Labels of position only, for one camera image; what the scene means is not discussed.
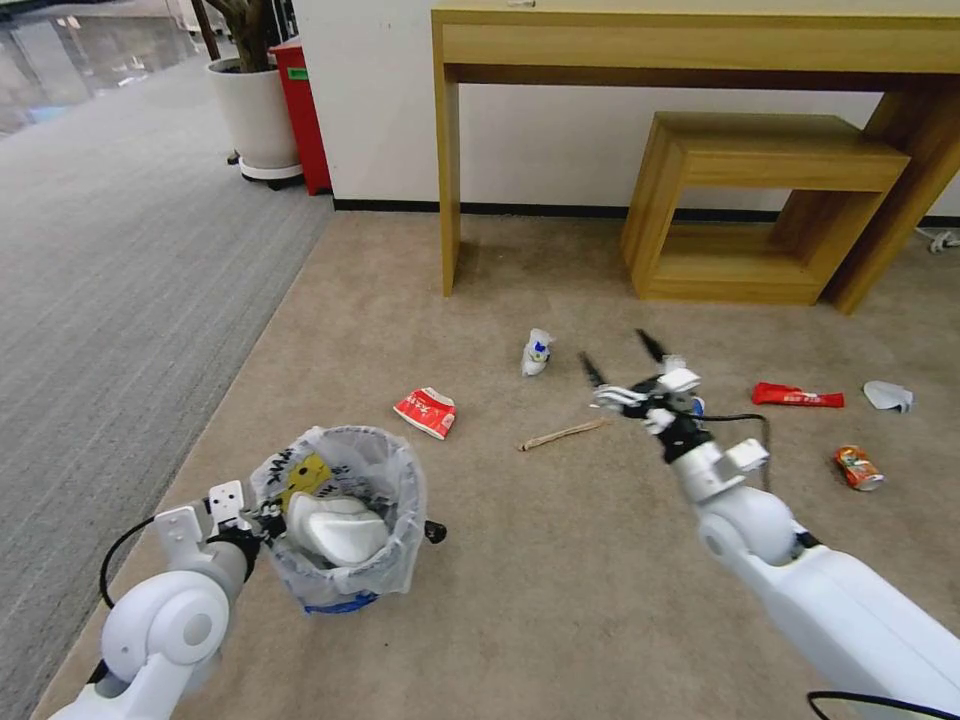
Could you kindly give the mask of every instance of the beige carpet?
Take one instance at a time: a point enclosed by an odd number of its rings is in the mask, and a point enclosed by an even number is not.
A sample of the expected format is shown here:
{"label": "beige carpet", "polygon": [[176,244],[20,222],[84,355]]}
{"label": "beige carpet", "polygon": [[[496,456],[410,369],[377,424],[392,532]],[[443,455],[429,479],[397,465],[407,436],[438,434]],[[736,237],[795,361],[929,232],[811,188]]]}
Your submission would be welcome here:
{"label": "beige carpet", "polygon": [[[164,505],[247,475],[310,425],[366,423],[410,438],[430,515],[450,536],[423,549],[409,595],[351,616],[301,616],[262,562],[221,670],[178,718],[809,717],[803,693],[823,683],[698,546],[642,428],[622,421],[514,449],[592,416],[576,351],[614,381],[651,372],[634,326],[687,356],[712,412],[749,407],[760,379],[844,391],[844,410],[769,410],[775,490],[822,540],[960,632],[960,253],[911,245],[847,318],[828,306],[639,302],[618,231],[612,221],[465,218],[445,300],[436,216],[335,217]],[[556,355],[544,375],[521,379],[533,326],[559,338]],[[859,388],[877,378],[912,388],[914,413],[870,408]],[[457,401],[446,442],[390,410],[427,384]],[[844,443],[862,444],[889,484],[874,494],[839,484],[831,453]],[[114,592],[160,567],[148,535]],[[101,608],[41,717],[93,668],[102,621]]]}

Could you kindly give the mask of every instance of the red snack wrapper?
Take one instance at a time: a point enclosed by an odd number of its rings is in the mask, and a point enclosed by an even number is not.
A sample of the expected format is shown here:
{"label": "red snack wrapper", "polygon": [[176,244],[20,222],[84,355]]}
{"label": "red snack wrapper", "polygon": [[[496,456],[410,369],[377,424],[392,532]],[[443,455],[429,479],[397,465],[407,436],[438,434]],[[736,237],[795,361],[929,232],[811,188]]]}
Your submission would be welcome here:
{"label": "red snack wrapper", "polygon": [[753,388],[753,404],[810,405],[812,407],[843,407],[843,393],[812,393],[792,385],[757,383]]}
{"label": "red snack wrapper", "polygon": [[453,400],[433,388],[419,388],[393,406],[404,420],[437,440],[443,440],[457,417]]}

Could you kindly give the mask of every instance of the red tube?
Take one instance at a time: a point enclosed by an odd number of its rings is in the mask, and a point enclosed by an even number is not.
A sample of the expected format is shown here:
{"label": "red tube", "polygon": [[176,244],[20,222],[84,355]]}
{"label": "red tube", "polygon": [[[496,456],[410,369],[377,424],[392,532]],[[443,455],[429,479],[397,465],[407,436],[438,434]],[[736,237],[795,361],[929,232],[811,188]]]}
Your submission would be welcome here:
{"label": "red tube", "polygon": [[809,405],[812,407],[843,407],[843,393],[812,393],[792,385],[757,383],[753,388],[753,404]]}

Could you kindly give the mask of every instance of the glossy floor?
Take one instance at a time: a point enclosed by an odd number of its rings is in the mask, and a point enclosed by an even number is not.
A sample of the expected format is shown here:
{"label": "glossy floor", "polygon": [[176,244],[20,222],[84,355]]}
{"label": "glossy floor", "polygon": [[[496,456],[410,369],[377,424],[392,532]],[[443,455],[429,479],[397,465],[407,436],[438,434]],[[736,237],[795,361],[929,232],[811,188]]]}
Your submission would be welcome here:
{"label": "glossy floor", "polygon": [[0,24],[0,140],[205,52],[177,3],[55,6]]}

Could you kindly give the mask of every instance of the white wall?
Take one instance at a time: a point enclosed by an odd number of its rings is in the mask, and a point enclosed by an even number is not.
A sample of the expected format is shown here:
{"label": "white wall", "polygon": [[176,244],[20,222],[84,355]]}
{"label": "white wall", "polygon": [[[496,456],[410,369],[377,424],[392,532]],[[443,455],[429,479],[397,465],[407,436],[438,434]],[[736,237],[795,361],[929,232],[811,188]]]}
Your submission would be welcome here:
{"label": "white wall", "polygon": [[[338,198],[437,199],[433,4],[294,0]],[[460,92],[463,200],[558,205],[627,205],[655,110],[833,113],[862,127],[878,97],[503,85]],[[779,209],[784,198],[698,189],[682,204]],[[960,182],[931,213],[960,215]]]}

